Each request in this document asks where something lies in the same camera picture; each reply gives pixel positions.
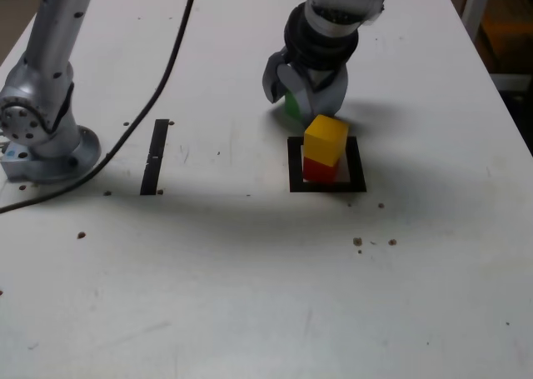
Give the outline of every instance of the floor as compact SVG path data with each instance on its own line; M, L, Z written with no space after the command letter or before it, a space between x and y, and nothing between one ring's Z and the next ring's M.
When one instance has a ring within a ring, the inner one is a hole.
M0 65L32 20L39 0L0 0Z

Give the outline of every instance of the table surface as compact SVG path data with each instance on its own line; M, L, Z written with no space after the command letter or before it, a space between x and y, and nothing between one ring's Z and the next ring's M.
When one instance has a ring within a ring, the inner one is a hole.
M104 152L185 1L93 0L73 107ZM298 3L196 0L106 170L0 218L2 379L533 375L533 162L450 0L386 0L361 29L339 114L368 188L353 195L289 193L297 130L261 79ZM175 122L164 194L140 197L156 119ZM0 204L47 190L3 179Z

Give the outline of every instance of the black square outline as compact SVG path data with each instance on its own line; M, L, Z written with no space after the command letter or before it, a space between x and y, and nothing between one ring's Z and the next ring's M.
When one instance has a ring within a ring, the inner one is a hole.
M349 182L313 183L303 181L301 165L301 146L303 137L289 137L286 141L289 157L289 181L291 193L361 193L366 192L365 176L356 137L349 136L346 141L346 160L348 161Z

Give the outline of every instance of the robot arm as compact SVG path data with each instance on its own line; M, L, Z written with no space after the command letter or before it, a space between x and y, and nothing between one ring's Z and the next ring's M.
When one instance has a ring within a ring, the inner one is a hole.
M100 157L97 136L72 115L69 58L91 0L41 0L26 52L0 92L0 120L11 141L2 157L10 181L61 182Z
M271 102L286 105L302 122L334 115L346 95L346 61L357 28L381 11L384 0L307 0L289 17L285 47L263 77ZM69 62L90 0L42 0L26 52L0 92L0 121L10 143L0 163L10 181L62 182L97 162L97 136L72 115Z
M348 86L346 62L357 48L357 29L377 17L384 0L307 0L285 27L285 47L263 75L270 102L286 98L287 112L304 125L318 114L333 116Z

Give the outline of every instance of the yellow cube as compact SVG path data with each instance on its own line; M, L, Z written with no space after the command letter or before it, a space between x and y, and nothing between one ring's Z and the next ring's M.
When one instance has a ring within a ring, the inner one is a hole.
M346 149L348 124L318 115L303 138L303 155L320 164L333 167Z

